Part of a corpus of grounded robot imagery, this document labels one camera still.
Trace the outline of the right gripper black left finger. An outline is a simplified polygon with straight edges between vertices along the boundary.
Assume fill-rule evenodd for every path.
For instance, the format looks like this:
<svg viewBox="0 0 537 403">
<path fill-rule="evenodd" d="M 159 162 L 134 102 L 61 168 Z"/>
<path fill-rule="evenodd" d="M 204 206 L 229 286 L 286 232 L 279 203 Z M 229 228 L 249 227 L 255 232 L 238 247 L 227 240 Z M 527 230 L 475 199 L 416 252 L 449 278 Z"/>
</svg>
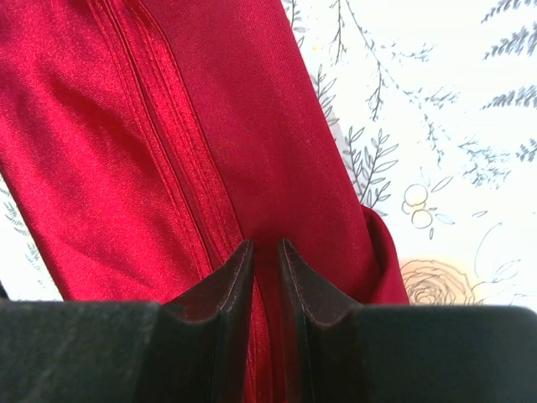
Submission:
<svg viewBox="0 0 537 403">
<path fill-rule="evenodd" d="M 167 304 L 1 303 L 4 402 L 240 402 L 253 244 Z"/>
</svg>

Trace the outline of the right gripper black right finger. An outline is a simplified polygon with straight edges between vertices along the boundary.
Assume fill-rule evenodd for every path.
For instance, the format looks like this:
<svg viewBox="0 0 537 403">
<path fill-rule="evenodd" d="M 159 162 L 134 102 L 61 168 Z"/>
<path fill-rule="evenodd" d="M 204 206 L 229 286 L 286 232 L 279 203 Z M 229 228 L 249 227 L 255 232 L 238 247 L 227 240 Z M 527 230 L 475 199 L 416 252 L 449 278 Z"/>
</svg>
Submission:
<svg viewBox="0 0 537 403">
<path fill-rule="evenodd" d="M 363 305 L 287 240 L 279 263 L 288 401 L 535 401 L 533 311 Z"/>
</svg>

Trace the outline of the red cloth napkin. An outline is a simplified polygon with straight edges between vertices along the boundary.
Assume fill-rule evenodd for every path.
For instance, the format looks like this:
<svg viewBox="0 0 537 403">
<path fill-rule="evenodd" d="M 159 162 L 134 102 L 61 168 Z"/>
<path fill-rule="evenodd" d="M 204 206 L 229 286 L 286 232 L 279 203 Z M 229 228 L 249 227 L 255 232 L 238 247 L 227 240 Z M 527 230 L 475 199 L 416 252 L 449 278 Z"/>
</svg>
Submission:
<svg viewBox="0 0 537 403">
<path fill-rule="evenodd" d="M 168 302 L 255 246 L 248 402 L 286 402 L 278 244 L 408 300 L 279 1 L 4 1 L 1 172 L 66 300 Z"/>
</svg>

